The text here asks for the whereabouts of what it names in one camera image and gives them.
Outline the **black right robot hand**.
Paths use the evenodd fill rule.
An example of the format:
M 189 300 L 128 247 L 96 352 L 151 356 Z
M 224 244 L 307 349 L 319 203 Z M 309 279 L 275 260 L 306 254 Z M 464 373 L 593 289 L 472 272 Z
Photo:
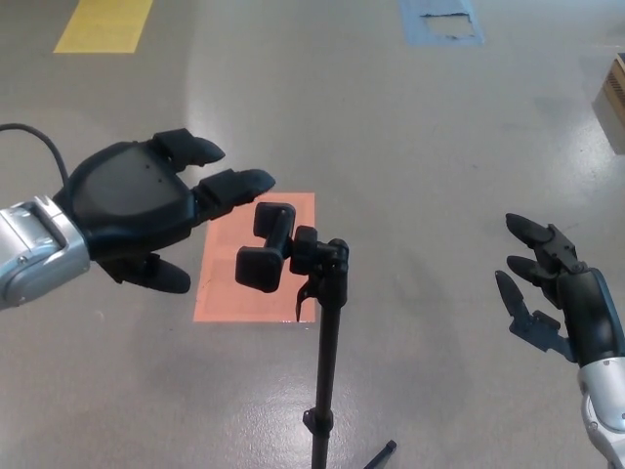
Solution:
M 553 350 L 580 367 L 622 358 L 624 331 L 603 274 L 581 261 L 573 242 L 553 224 L 544 227 L 508 213 L 506 226 L 535 254 L 534 259 L 508 257 L 509 269 L 540 288 L 563 312 L 567 335 L 560 335 L 559 321 L 538 310 L 530 312 L 514 280 L 497 271 L 496 283 L 512 318 L 509 331 L 538 350 Z

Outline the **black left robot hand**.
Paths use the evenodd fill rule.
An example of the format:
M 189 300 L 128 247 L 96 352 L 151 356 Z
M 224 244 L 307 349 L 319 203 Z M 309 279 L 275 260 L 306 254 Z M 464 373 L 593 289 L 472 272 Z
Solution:
M 114 281 L 184 294 L 190 289 L 188 273 L 163 260 L 158 250 L 275 185 L 262 169 L 227 169 L 194 187 L 179 176 L 189 166 L 224 156 L 216 144 L 186 128 L 115 143 L 81 162 L 54 201 L 82 233 L 91 260 Z

